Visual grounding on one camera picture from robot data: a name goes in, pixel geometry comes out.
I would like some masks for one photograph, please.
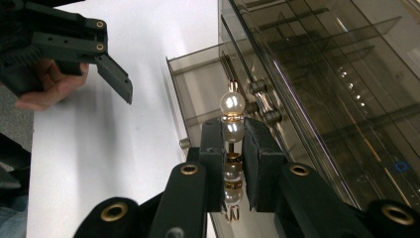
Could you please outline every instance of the finger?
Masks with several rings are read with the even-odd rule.
[[[68,75],[63,74],[56,63],[53,63],[50,67],[50,70],[48,72],[48,77],[52,82],[58,82],[64,78],[66,78]]]
[[[37,103],[27,103],[22,100],[18,100],[15,103],[15,107],[24,110],[31,110],[31,111],[44,111],[48,106],[37,104]]]
[[[47,75],[50,72],[50,67],[55,64],[53,59],[40,59],[32,65],[32,68],[37,75]]]
[[[83,76],[67,75],[46,91],[25,93],[20,97],[19,101],[21,102],[17,106],[38,105],[36,110],[39,110],[61,101],[72,91],[84,85],[88,72],[88,63],[82,63],[80,68]]]

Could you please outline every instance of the white surface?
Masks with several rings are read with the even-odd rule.
[[[108,52],[133,81],[133,104],[92,65],[85,86],[36,113],[28,237],[72,237],[99,202],[140,204],[163,191],[183,159],[165,58],[218,38],[216,0],[88,0],[61,9],[108,24]]]

